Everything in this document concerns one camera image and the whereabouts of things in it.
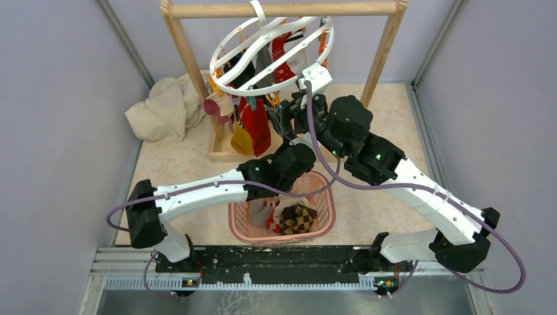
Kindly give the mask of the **pink plastic laundry basket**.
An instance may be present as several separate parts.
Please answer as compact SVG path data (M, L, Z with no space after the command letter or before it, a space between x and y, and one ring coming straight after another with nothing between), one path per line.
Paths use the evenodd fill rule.
M241 242L252 245L305 242L327 234L336 221L331 183L311 171L299 178L293 193L229 204L229 228Z

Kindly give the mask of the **beige brown sock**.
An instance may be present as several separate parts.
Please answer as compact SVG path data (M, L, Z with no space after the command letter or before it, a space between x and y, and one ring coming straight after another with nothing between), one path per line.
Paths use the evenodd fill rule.
M301 207L305 207L314 211L317 211L317 206L315 203L315 198L313 196L309 197L298 197L296 198L298 205Z

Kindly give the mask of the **red patterned sock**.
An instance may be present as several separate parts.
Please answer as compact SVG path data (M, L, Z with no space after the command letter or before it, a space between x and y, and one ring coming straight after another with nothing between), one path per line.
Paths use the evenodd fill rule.
M284 56L293 47L295 47L302 38L302 32L296 31L285 33L273 39L271 42L272 61L277 61L279 58ZM294 76L295 73L292 71L287 61L283 62L275 69L275 83L282 83Z

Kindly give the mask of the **grey sock with striped cuff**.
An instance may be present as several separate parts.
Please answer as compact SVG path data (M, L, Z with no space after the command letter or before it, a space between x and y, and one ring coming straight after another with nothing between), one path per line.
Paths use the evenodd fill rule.
M275 210L273 201L265 201L264 199L251 201L248 209L250 224L266 229L267 219L273 210Z

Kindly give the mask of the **brown yellow argyle sock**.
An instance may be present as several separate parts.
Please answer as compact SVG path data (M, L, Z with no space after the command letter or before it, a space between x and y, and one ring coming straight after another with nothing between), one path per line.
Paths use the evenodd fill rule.
M305 234L310 232L317 217L317 211L293 205L284 208L280 214L281 235Z

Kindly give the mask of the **wooden hanger rack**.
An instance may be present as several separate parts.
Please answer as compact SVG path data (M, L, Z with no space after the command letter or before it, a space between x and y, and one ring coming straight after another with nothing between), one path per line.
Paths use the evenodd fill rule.
M204 83L200 67L190 46L182 20L212 18L246 18L247 21L234 29L217 46L210 60L211 77L216 87L230 95L259 96L292 88L297 77L264 89L251 90L249 87L257 80L269 75L277 66L300 49L308 46L318 36L327 33L328 41L317 63L324 64L334 44L333 16L386 16L387 21L370 68L360 101L367 107L373 97L380 75L397 35L407 9L406 1L367 1L336 3L268 3L268 4L220 4L220 5L176 5L173 1L161 1L160 11L181 56L183 64L192 79L200 100L209 93ZM266 67L239 89L227 85L246 68L247 63L256 55L257 50L266 46L273 38L287 32L306 27L317 18L325 17L326 22L302 43L287 52L277 62Z

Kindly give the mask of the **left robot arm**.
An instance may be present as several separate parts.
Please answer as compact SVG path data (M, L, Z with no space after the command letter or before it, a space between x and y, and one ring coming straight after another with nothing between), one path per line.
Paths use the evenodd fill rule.
M314 149L297 143L203 180L158 187L148 179L141 180L125 206L131 246L153 248L180 271L192 270L197 254L188 238L171 227L171 221L224 203L272 198L280 192L289 192L315 161Z

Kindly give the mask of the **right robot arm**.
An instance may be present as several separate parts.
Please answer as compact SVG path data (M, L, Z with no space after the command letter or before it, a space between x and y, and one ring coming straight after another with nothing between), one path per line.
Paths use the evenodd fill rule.
M301 145L310 160L327 149L344 160L345 170L355 178L354 188L384 189L433 224L422 232L377 235L369 250L375 269L387 270L403 261L435 261L468 273L486 259L499 212L455 198L402 149L372 133L372 113L353 95L328 103L322 94L294 93L293 100L280 103L277 114L284 147Z

